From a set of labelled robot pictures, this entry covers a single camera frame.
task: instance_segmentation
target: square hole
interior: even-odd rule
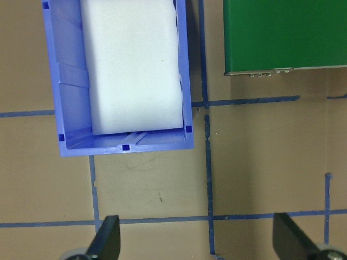
[[[63,134],[58,135],[59,142],[64,142],[65,141],[65,136]]]
[[[185,127],[185,131],[186,131],[187,133],[191,133],[191,132],[193,131],[192,126],[186,126],[186,127]]]
[[[130,145],[123,145],[123,151],[130,151]]]
[[[49,9],[49,4],[48,4],[48,2],[43,2],[43,3],[42,3],[42,8],[43,8],[44,10]]]

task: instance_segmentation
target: blue plastic bin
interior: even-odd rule
[[[177,12],[179,36],[183,128],[93,136],[80,1],[42,1],[61,156],[194,147],[185,0],[174,0],[173,3]]]

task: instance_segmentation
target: white foam block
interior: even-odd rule
[[[172,0],[81,0],[81,14],[93,134],[182,127]]]

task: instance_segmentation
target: floor tile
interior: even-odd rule
[[[343,96],[347,94],[347,68],[328,70],[328,96]]]
[[[201,87],[201,57],[199,31],[199,1],[189,0],[187,8],[187,31],[189,48],[189,73],[191,100],[202,101]]]
[[[347,209],[347,99],[327,102],[327,171],[332,173],[330,203],[332,209]]]
[[[211,107],[217,215],[324,208],[325,102]]]
[[[347,214],[330,216],[329,244],[347,252]]]
[[[223,1],[204,0],[204,4],[209,100],[326,95],[328,72],[324,69],[298,70],[259,78],[224,76]]]
[[[95,157],[101,218],[207,214],[204,109],[193,114],[194,149]]]
[[[210,260],[208,222],[121,225],[119,260]]]
[[[88,247],[94,226],[18,227],[0,229],[1,259],[58,260],[65,252]]]
[[[324,217],[293,220],[312,239],[323,241]],[[225,259],[278,259],[272,247],[273,219],[215,221],[215,250]]]
[[[0,2],[0,112],[53,109],[41,1]]]
[[[0,119],[0,222],[91,220],[88,157],[59,156],[54,116]]]

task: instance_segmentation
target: green metal box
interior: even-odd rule
[[[346,0],[223,0],[225,75],[347,66]]]

